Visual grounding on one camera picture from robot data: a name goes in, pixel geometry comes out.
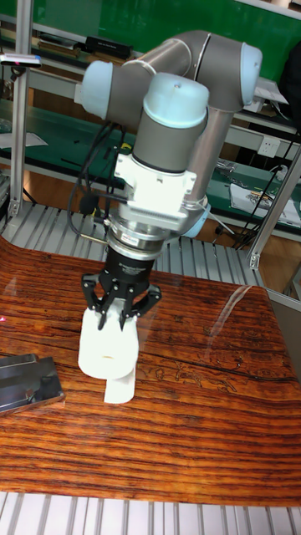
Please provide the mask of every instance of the black cable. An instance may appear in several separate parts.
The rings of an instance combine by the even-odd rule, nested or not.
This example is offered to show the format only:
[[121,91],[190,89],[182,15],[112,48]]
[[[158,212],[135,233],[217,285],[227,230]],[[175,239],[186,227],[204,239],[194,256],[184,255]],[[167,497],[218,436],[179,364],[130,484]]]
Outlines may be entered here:
[[[105,129],[109,125],[110,125],[109,130],[105,132]],[[81,179],[82,177],[84,177],[88,191],[91,190],[91,186],[89,182],[89,167],[93,163],[96,156],[99,154],[99,151],[104,141],[108,137],[110,137],[110,134],[115,127],[116,127],[116,123],[111,124],[110,122],[107,122],[104,126],[102,126],[98,134],[95,136],[94,141],[92,142],[92,146],[89,149],[88,155],[86,156],[84,160],[84,164],[82,165],[82,168],[79,172],[79,180],[80,180],[80,185],[81,185]]]
[[35,201],[33,199],[33,197],[30,195],[30,193],[28,193],[27,190],[25,190],[25,188],[23,188],[23,193],[26,195],[26,197],[28,197],[28,199],[33,203],[33,204],[37,204],[37,201]]
[[[71,194],[69,196],[69,201],[68,201],[68,207],[67,207],[67,220],[68,220],[68,224],[70,226],[70,228],[73,230],[73,232],[75,232],[75,234],[77,234],[78,236],[80,236],[80,231],[79,229],[76,228],[76,226],[73,224],[73,221],[72,221],[72,213],[71,213],[71,205],[72,205],[72,201],[74,199],[74,194],[76,192],[76,189],[79,187],[80,190],[85,193],[84,191],[84,188],[82,186],[82,178],[84,177],[85,179],[85,182],[86,182],[86,186],[87,186],[87,190],[88,191],[91,191],[91,187],[90,187],[90,180],[89,180],[89,166],[91,165],[91,163],[93,162],[94,158],[98,155],[100,149],[101,149],[101,146],[103,145],[103,143],[105,142],[106,139],[108,139],[110,137],[110,134],[112,132],[112,130],[117,126],[116,123],[110,123],[110,122],[107,122],[104,126],[101,127],[101,129],[99,130],[99,132],[96,134],[92,144],[91,144],[91,147],[89,148],[89,152],[88,152],[88,155],[86,156],[86,158],[84,159],[84,163],[81,167],[81,170],[79,172],[79,176],[78,176],[78,179],[77,181],[75,182],[74,184],[74,187],[71,191]],[[122,146],[122,143],[123,143],[123,139],[124,139],[124,136],[122,136],[122,140],[120,142],[120,146]],[[119,151],[117,151],[117,155],[116,157],[114,158],[114,166],[115,166],[115,162],[116,162],[116,158],[118,156],[118,153]]]
[[[289,151],[291,150],[294,141],[296,141],[297,137],[298,137],[298,132],[296,132],[296,134],[293,136],[293,138],[292,138],[292,140],[291,140],[291,142],[290,142],[288,148],[287,148],[286,151],[285,151],[285,154],[284,154],[284,156],[283,156],[283,159],[282,159],[282,160],[280,161],[280,163],[275,167],[275,170],[274,170],[274,172],[273,172],[273,174],[272,174],[270,180],[268,181],[268,184],[265,186],[264,190],[262,191],[262,193],[261,193],[261,195],[260,195],[260,197],[259,197],[259,199],[258,199],[258,201],[257,201],[257,203],[256,203],[256,205],[255,205],[255,207],[254,207],[254,209],[253,209],[252,214],[251,214],[250,217],[248,218],[248,220],[247,220],[247,222],[246,222],[244,228],[243,228],[243,229],[241,230],[241,232],[238,234],[238,238],[237,238],[237,240],[234,242],[234,244],[232,245],[232,248],[236,248],[237,245],[239,246],[238,248],[240,248],[240,246],[241,246],[240,241],[242,240],[242,238],[248,236],[249,231],[246,232],[246,234],[244,234],[244,231],[247,229],[248,225],[250,225],[250,224],[252,223],[253,218],[254,218],[254,214],[255,214],[256,210],[258,209],[258,207],[259,207],[259,205],[260,205],[260,202],[261,202],[262,199],[263,199],[263,196],[266,194],[268,188],[271,186],[271,184],[272,184],[272,182],[273,182],[273,179],[274,179],[275,176],[277,175],[278,170],[281,168],[281,165],[285,162],[285,159],[286,159],[286,157],[287,157]],[[257,223],[253,229],[250,229],[250,231],[253,232],[253,231],[255,230],[255,228],[258,227],[258,229],[255,231],[255,232],[257,232],[257,231],[259,230],[259,227],[262,225],[262,223],[263,223],[263,220],[261,220],[260,223]]]
[[11,80],[12,82],[15,82],[17,78],[20,78],[24,73],[26,73],[25,67],[11,67],[12,76]]
[[100,178],[103,178],[103,173],[105,173],[105,170],[106,170],[106,168],[108,167],[109,163],[110,163],[110,161],[108,160],[108,161],[106,162],[105,166],[104,166],[104,167],[102,168],[102,170],[100,171],[99,175],[97,175],[92,181],[90,181],[90,185],[91,185],[91,186],[92,186],[92,184],[94,184],[94,183],[97,184],[98,180],[99,180]]
[[252,231],[250,231],[247,234],[245,234],[245,239],[243,240],[242,244],[239,247],[237,247],[235,250],[239,251],[243,247],[246,247],[255,238],[256,234],[258,233],[258,230],[259,230],[259,226],[258,226],[258,229],[254,231],[254,233],[251,233]]

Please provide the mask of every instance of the aluminum frame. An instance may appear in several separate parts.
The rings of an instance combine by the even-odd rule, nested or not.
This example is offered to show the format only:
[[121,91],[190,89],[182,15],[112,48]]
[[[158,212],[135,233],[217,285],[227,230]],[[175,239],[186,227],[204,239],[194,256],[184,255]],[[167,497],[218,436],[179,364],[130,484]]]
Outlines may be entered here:
[[[18,0],[16,54],[30,54],[33,28],[33,0]],[[28,106],[28,69],[14,83],[13,146],[11,172],[11,201],[8,215],[16,216],[22,207],[25,157],[26,118]]]
[[296,156],[294,157],[291,166],[283,180],[282,185],[278,190],[271,208],[266,215],[263,224],[260,227],[252,246],[247,254],[247,259],[250,263],[251,269],[257,269],[259,267],[260,255],[263,251],[265,244],[267,243],[272,231],[283,212],[288,199],[293,193],[294,187],[297,185],[298,179],[301,176],[301,145],[299,146]]

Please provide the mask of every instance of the white mounting bracket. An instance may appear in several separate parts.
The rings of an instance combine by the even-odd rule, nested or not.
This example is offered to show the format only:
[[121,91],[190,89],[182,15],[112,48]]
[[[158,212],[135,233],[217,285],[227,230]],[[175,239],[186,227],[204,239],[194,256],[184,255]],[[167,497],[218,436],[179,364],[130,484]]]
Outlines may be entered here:
[[257,252],[250,257],[250,268],[258,271],[259,269],[260,254]]
[[10,217],[14,217],[14,216],[17,216],[18,215],[18,211],[20,209],[20,202],[19,201],[15,201],[14,199],[12,199],[10,202],[9,202],[9,207],[8,207],[8,215]]
[[132,155],[120,155],[115,176],[128,185],[128,201],[120,205],[124,219],[177,231],[187,218],[181,209],[183,199],[196,181],[196,173],[166,173],[143,166]]

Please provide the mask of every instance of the robotic arm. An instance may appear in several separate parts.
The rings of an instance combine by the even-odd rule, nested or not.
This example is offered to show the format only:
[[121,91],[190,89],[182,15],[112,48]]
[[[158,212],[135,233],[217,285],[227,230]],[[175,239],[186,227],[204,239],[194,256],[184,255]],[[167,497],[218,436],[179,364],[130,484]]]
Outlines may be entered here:
[[[128,367],[126,358],[117,358],[101,371],[90,371],[94,361],[88,365],[85,360],[88,328],[95,344],[106,329],[106,339],[127,335],[130,319],[161,298],[160,289],[148,280],[153,263],[171,232],[195,237],[200,231],[210,210],[207,186],[227,130],[233,114],[252,102],[261,62],[257,48],[195,31],[168,39],[122,67],[101,61],[88,67],[84,108],[137,130],[132,153],[119,155],[115,166],[115,176],[125,181],[126,202],[110,213],[105,268],[82,278],[93,314],[89,325],[84,319],[81,340],[86,341],[79,351],[79,366],[88,375],[115,380],[130,377],[133,369],[135,383],[131,357]],[[94,292],[97,283],[105,291],[102,299]],[[119,347],[124,345],[120,337]]]

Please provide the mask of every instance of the light blue joint cap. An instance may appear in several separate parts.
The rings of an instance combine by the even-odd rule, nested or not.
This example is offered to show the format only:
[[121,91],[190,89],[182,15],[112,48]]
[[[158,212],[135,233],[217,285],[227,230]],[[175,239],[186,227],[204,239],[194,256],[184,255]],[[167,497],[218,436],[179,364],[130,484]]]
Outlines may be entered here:
[[185,232],[185,234],[183,234],[183,236],[185,236],[185,237],[196,237],[197,234],[199,233],[199,231],[201,230],[203,224],[205,223],[210,210],[211,210],[211,205],[208,202],[208,204],[206,206],[206,210],[204,210],[204,212],[202,213],[200,219],[193,225],[193,227],[191,227],[189,229],[189,231]]
[[143,107],[160,125],[192,128],[203,121],[208,98],[204,85],[175,74],[158,73],[150,82]]
[[263,61],[263,53],[259,48],[242,43],[241,51],[241,89],[244,106],[252,103],[253,96]]
[[108,113],[113,64],[94,61],[84,73],[81,101],[84,109],[105,119]]

